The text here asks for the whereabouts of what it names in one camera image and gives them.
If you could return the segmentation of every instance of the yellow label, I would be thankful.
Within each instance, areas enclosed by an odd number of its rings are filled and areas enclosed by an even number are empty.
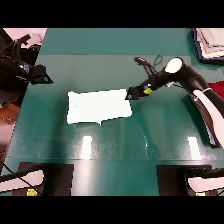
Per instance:
[[[34,189],[28,189],[27,196],[37,196],[37,192]]]
[[[148,88],[148,89],[145,89],[144,91],[143,91],[145,94],[150,94],[151,92],[153,92],[150,88]]]
[[[202,192],[202,193],[196,193],[196,196],[205,196],[205,192]]]

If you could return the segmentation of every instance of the robotic arm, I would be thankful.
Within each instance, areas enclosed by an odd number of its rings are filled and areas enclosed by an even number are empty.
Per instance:
[[[134,60],[144,67],[148,79],[139,86],[130,87],[126,99],[137,100],[148,96],[164,85],[169,87],[175,82],[179,82],[187,92],[195,95],[207,109],[218,143],[224,148],[224,100],[209,88],[204,78],[179,57],[172,58],[160,72],[156,72],[149,62],[141,57],[135,57]]]

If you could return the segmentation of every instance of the tabletop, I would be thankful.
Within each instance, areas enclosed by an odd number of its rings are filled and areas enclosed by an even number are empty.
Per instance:
[[[224,151],[211,148],[199,112],[174,86],[131,101],[131,117],[67,124],[69,91],[138,85],[147,76],[133,58],[153,63],[158,54],[157,70],[181,56],[208,82],[223,80],[221,66],[198,61],[189,29],[48,29],[36,64],[54,83],[28,86],[6,164],[16,171],[25,161],[74,163],[72,195],[158,195],[157,164],[222,167]],[[85,136],[90,160],[81,157]]]

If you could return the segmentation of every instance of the green table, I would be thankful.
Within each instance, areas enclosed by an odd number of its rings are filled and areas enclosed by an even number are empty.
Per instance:
[[[72,195],[158,195],[157,164],[224,166],[224,151],[211,148],[203,121],[186,91],[163,87],[132,101],[133,115],[68,125],[69,91],[128,88],[146,79],[133,61],[160,70],[181,56],[208,82],[223,80],[220,66],[197,59],[188,29],[48,29],[37,64],[47,67],[52,85],[29,85],[10,143],[6,164],[22,161],[74,163]],[[81,160],[83,137],[91,136],[91,160]],[[197,139],[200,161],[189,137]]]

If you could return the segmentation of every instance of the brown floor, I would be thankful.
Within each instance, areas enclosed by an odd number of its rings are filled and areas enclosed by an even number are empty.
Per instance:
[[[8,146],[14,130],[15,124],[8,124],[5,121],[0,121],[0,161],[5,160],[8,151]]]

